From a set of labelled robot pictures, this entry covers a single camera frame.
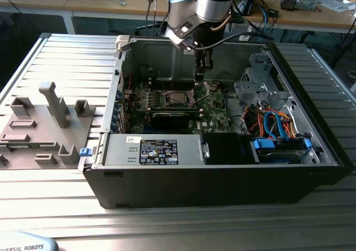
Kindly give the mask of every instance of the workbench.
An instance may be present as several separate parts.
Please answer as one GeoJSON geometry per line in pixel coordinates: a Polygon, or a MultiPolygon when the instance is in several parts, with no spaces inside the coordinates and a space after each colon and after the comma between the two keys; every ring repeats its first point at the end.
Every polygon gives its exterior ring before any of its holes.
{"type": "MultiPolygon", "coordinates": [[[[43,35],[0,93],[0,126],[15,96],[46,104],[36,91],[42,81],[54,81],[67,104],[85,99],[96,106],[86,145],[97,145],[115,40],[43,35]]],[[[76,169],[0,170],[0,191],[0,231],[51,237],[63,251],[356,248],[355,173],[290,205],[107,210],[76,169]]]]}
{"type": "MultiPolygon", "coordinates": [[[[65,22],[67,33],[75,34],[72,17],[114,18],[144,20],[147,11],[147,0],[10,0],[22,13],[47,14],[61,16],[65,22]]],[[[318,5],[315,11],[284,11],[280,9],[280,1],[265,0],[269,7],[279,11],[275,28],[295,29],[303,31],[326,31],[347,33],[354,17],[354,11],[338,13],[318,5]]],[[[153,19],[153,6],[149,20],[153,19]]],[[[158,0],[156,20],[161,21],[167,11],[167,0],[158,0]]],[[[0,0],[0,12],[17,10],[7,1],[0,0]]],[[[259,24],[263,18],[256,7],[248,20],[259,24]]]]}

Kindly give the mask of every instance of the floor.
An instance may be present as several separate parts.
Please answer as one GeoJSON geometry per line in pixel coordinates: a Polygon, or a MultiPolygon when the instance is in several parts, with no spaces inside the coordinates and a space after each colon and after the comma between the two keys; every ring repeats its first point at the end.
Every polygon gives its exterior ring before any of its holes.
{"type": "MultiPolygon", "coordinates": [[[[10,16],[13,21],[12,25],[7,25],[0,15],[0,65],[2,74],[0,77],[0,88],[6,84],[17,66],[22,62],[31,46],[37,40],[39,32],[51,33],[66,33],[65,25],[60,17],[42,16],[27,14],[12,14],[10,16]]],[[[112,20],[101,18],[75,18],[75,28],[78,34],[97,34],[97,35],[118,35],[130,34],[133,35],[136,27],[143,26],[143,21],[137,20],[112,20]]],[[[297,42],[302,32],[273,30],[273,37],[281,39],[282,42],[297,42]]],[[[309,35],[305,44],[308,47],[315,48],[321,56],[330,62],[335,54],[336,47],[341,42],[340,34],[317,32],[314,35],[309,35]]],[[[335,67],[335,72],[345,82],[348,87],[352,86],[347,73],[351,70],[356,70],[356,52],[353,49],[348,50],[343,59],[339,61],[335,67]]]]}

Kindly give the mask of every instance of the wooden table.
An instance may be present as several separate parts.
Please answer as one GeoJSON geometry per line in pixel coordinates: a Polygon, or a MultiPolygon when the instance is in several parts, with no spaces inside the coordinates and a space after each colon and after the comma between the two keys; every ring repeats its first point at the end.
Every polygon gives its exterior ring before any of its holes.
{"type": "MultiPolygon", "coordinates": [[[[145,19],[147,0],[10,0],[22,13],[50,14],[62,16],[68,33],[75,33],[72,17],[94,17],[115,19],[145,19]]],[[[346,33],[351,26],[354,11],[337,13],[318,5],[315,11],[285,11],[279,0],[265,0],[270,8],[279,11],[275,28],[306,31],[346,33]]],[[[153,19],[153,5],[149,20],[153,19]]],[[[167,11],[167,0],[158,0],[157,17],[160,21],[167,11]]],[[[7,0],[0,0],[0,12],[17,12],[7,0]]],[[[248,20],[262,22],[260,10],[255,8],[248,20]]]]}
{"type": "MultiPolygon", "coordinates": [[[[285,11],[280,8],[280,0],[264,0],[267,5],[279,11],[275,28],[297,29],[306,31],[347,32],[355,17],[355,11],[338,13],[318,4],[314,11],[285,11]]],[[[248,20],[254,23],[262,21],[261,10],[254,8],[248,20]]]]}

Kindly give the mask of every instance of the white sticker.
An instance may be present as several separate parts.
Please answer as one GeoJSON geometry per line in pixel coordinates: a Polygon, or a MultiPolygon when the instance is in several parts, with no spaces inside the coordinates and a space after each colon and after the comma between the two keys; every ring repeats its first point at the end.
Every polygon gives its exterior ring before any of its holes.
{"type": "Polygon", "coordinates": [[[128,136],[128,137],[126,137],[126,142],[129,144],[139,144],[141,139],[142,139],[142,137],[128,136]]]}

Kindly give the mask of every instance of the aluminum extrusion table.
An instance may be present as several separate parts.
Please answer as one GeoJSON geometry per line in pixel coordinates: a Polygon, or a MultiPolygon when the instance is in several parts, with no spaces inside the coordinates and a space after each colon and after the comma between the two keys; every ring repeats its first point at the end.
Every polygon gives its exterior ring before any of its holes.
{"type": "MultiPolygon", "coordinates": [[[[34,91],[42,81],[55,81],[57,95],[68,104],[83,98],[96,105],[87,139],[87,146],[95,146],[116,59],[115,39],[40,38],[0,93],[0,126],[12,113],[14,96],[45,103],[34,91]]],[[[0,208],[0,231],[51,237],[66,251],[356,248],[355,173],[292,205],[106,210],[78,170],[3,170],[0,208]]]]}

